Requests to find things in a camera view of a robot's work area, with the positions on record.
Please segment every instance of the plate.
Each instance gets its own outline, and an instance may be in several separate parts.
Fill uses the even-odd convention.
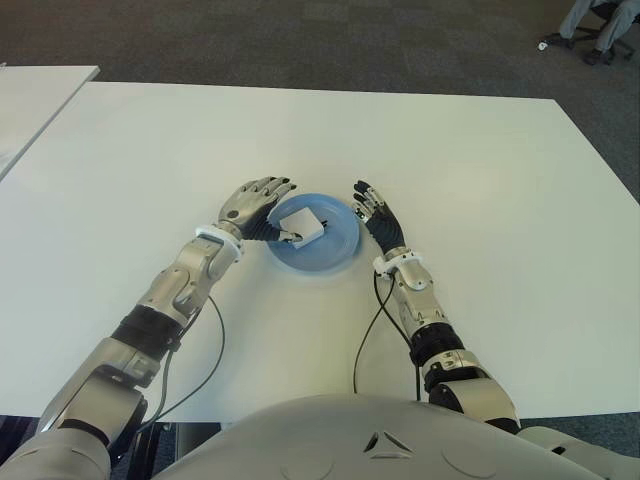
[[[358,247],[360,226],[351,208],[337,198],[321,193],[291,197],[271,211],[269,221],[280,226],[282,218],[304,207],[327,222],[324,235],[300,249],[284,242],[269,242],[269,249],[282,263],[303,272],[323,272],[346,264]]]

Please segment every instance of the gray carpet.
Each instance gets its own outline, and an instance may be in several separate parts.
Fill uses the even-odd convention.
[[[2,0],[0,61],[98,64],[104,81],[554,98],[638,200],[640,53],[590,68],[591,44],[538,52],[571,4]],[[640,26],[625,39],[640,48]]]

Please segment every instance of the wire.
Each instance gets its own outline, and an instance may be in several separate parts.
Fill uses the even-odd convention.
[[[396,330],[398,331],[398,333],[400,334],[400,336],[402,337],[402,339],[404,340],[404,343],[407,344],[407,346],[409,347],[409,349],[411,349],[411,342],[409,341],[409,339],[407,338],[407,336],[405,335],[405,333],[402,331],[402,329],[400,328],[400,326],[398,325],[398,323],[393,319],[393,317],[391,316],[391,314],[389,313],[389,310],[387,310],[387,307],[385,306],[386,302],[382,301],[382,298],[380,298],[380,292],[378,291],[378,282],[376,282],[376,278],[375,277],[375,273],[374,273],[374,277],[373,277],[373,290],[376,292],[376,298],[378,299],[378,305],[380,305],[380,308],[382,309],[382,311],[387,315],[387,318],[389,319],[389,321],[393,324],[393,326],[396,328]]]
[[[213,307],[216,309],[216,312],[218,314],[218,319],[220,320],[220,327],[222,328],[222,346],[220,347],[220,353],[218,354],[218,358],[216,360],[215,365],[213,366],[213,368],[211,369],[209,374],[206,376],[206,378],[202,381],[202,383],[200,383],[200,385],[198,385],[196,388],[194,388],[191,391],[191,393],[189,393],[188,395],[183,397],[180,401],[176,402],[174,405],[169,407],[164,412],[162,412],[162,409],[164,408],[165,401],[167,399],[167,387],[168,387],[168,380],[169,380],[169,366],[171,365],[171,359],[173,358],[173,351],[169,351],[169,354],[167,355],[167,360],[164,363],[164,370],[163,370],[163,373],[162,373],[162,394],[160,396],[160,403],[158,404],[158,408],[156,409],[155,413],[151,416],[151,418],[148,421],[146,421],[137,430],[136,433],[140,433],[143,430],[146,430],[151,425],[153,425],[154,422],[157,422],[162,417],[167,415],[169,412],[172,412],[173,410],[178,408],[180,405],[182,405],[184,402],[186,402],[189,398],[191,398],[193,395],[195,395],[202,387],[204,387],[205,384],[211,379],[211,377],[213,377],[213,374],[216,373],[216,370],[218,369],[218,366],[220,365],[220,361],[222,360],[222,354],[224,353],[224,347],[226,345],[226,341],[227,341],[226,336],[227,335],[226,335],[226,330],[225,330],[225,327],[224,327],[224,321],[222,319],[222,314],[220,313],[220,309],[218,308],[218,305],[213,300],[213,298],[211,298],[210,295],[209,295],[208,299],[211,302],[211,304],[213,305]],[[189,329],[193,326],[195,321],[198,319],[198,316],[200,315],[201,311],[202,310],[200,310],[198,313],[196,313],[193,316],[193,318],[188,323],[188,325],[185,327],[185,329],[180,333],[179,338],[183,338],[186,335],[186,333],[189,331]]]
[[[391,316],[391,314],[389,313],[389,310],[387,310],[387,307],[385,306],[385,304],[387,303],[386,300],[383,302],[382,298],[380,298],[380,292],[378,291],[378,282],[376,282],[375,274],[374,274],[374,280],[373,280],[373,289],[376,292],[376,298],[378,299],[378,304],[380,305],[380,309],[382,311],[384,311],[384,313],[387,316],[387,318],[389,319],[389,321],[396,328],[396,330],[398,331],[400,336],[402,336],[402,339],[404,340],[404,342],[409,347],[409,350],[411,350],[412,346],[411,346],[411,342],[409,341],[409,338],[402,331],[402,329],[398,325],[398,322],[396,322],[396,320]],[[418,367],[417,365],[414,365],[414,369],[415,369],[415,377],[416,377],[416,400],[418,400],[420,402],[420,401],[422,401],[422,385],[420,384],[421,383],[420,382],[420,367]]]
[[[376,289],[376,292],[377,292],[378,284],[376,283],[376,279],[377,279],[376,272],[373,272],[373,286],[374,286],[374,288]],[[371,332],[371,329],[373,328],[373,325],[376,323],[376,320],[378,319],[378,317],[382,313],[382,309],[384,308],[384,305],[387,303],[387,301],[391,297],[391,293],[393,292],[393,287],[395,286],[395,283],[396,283],[396,279],[392,277],[392,279],[391,279],[391,288],[389,289],[389,293],[387,294],[387,296],[384,299],[384,301],[380,301],[380,308],[378,309],[378,311],[374,315],[373,319],[371,320],[371,323],[369,323],[369,327],[367,327],[367,331],[365,332],[364,337],[362,337],[362,342],[360,342],[360,347],[358,348],[358,353],[356,354],[356,361],[353,364],[353,378],[352,378],[353,393],[358,393],[358,385],[357,385],[357,382],[356,382],[356,375],[357,375],[357,372],[358,372],[358,361],[360,360],[360,354],[362,353],[362,349],[364,348],[364,344],[366,343],[367,338],[369,337],[369,332]]]
[[[189,400],[193,395],[195,395],[196,393],[198,393],[198,391],[200,391],[200,389],[202,387],[204,387],[207,382],[211,379],[211,377],[213,377],[213,374],[216,373],[216,370],[218,370],[218,367],[220,366],[220,362],[222,361],[222,355],[224,354],[224,347],[227,343],[227,333],[224,327],[224,320],[222,319],[222,313],[220,313],[220,309],[218,308],[218,305],[216,304],[216,302],[213,300],[213,298],[211,298],[211,296],[208,297],[209,301],[211,302],[211,304],[213,305],[213,308],[216,309],[216,312],[218,314],[218,319],[220,320],[220,327],[222,328],[222,346],[220,347],[220,353],[218,354],[218,359],[216,360],[216,363],[214,364],[213,368],[211,369],[211,371],[209,372],[209,374],[205,377],[205,379],[200,383],[200,385],[198,385],[196,388],[194,388],[191,393],[189,393],[188,395],[186,395],[185,397],[182,398],[182,400],[176,402],[175,404],[173,404],[171,407],[169,407],[167,410],[165,410],[164,412],[162,412],[160,415],[158,415],[158,417],[156,418],[156,420],[161,419],[162,417],[164,417],[165,415],[167,415],[169,412],[172,412],[173,410],[175,410],[176,408],[178,408],[180,405],[182,405],[184,402],[186,402],[187,400]]]
[[[164,368],[162,370],[162,394],[160,395],[160,403],[158,404],[158,408],[156,408],[156,411],[153,413],[151,418],[148,421],[146,421],[145,423],[143,423],[140,428],[138,428],[136,433],[140,433],[140,432],[146,430],[151,425],[153,425],[154,422],[156,420],[158,420],[158,418],[160,418],[160,412],[162,412],[162,409],[164,408],[164,402],[167,399],[167,384],[168,384],[168,380],[169,380],[169,366],[171,365],[171,359],[172,358],[173,358],[173,352],[170,351],[169,354],[167,355],[167,360],[164,362]]]

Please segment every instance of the person's leg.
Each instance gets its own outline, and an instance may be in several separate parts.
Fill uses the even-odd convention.
[[[591,7],[597,7],[607,0],[576,0],[573,7],[560,24],[560,36],[564,39],[570,39],[576,31],[576,27],[580,23],[580,20],[587,14]]]
[[[624,0],[616,9],[609,24],[602,30],[596,49],[601,52],[609,50],[613,42],[629,30],[638,14],[640,14],[640,0]]]

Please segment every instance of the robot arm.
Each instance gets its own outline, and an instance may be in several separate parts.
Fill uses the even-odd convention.
[[[422,257],[405,245],[402,228],[387,203],[366,182],[360,180],[354,188],[354,211],[382,249],[383,256],[374,261],[376,272],[395,278],[393,296],[429,403],[518,432],[511,399],[456,335],[435,297]]]
[[[240,260],[243,239],[301,239],[267,221],[295,187],[284,177],[248,182],[225,203],[217,226],[199,227],[49,403],[38,434],[3,465],[0,479],[107,479],[110,461],[126,452],[146,412],[138,388],[149,386],[165,354],[178,350],[213,284]]]

